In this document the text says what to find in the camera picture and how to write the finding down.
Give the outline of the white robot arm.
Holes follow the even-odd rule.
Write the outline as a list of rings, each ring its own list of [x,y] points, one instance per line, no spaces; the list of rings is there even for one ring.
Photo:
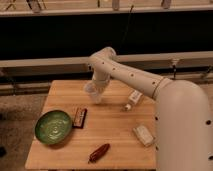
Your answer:
[[[156,171],[213,171],[213,113],[197,84],[138,70],[105,47],[89,57],[93,83],[103,91],[115,78],[155,101]]]

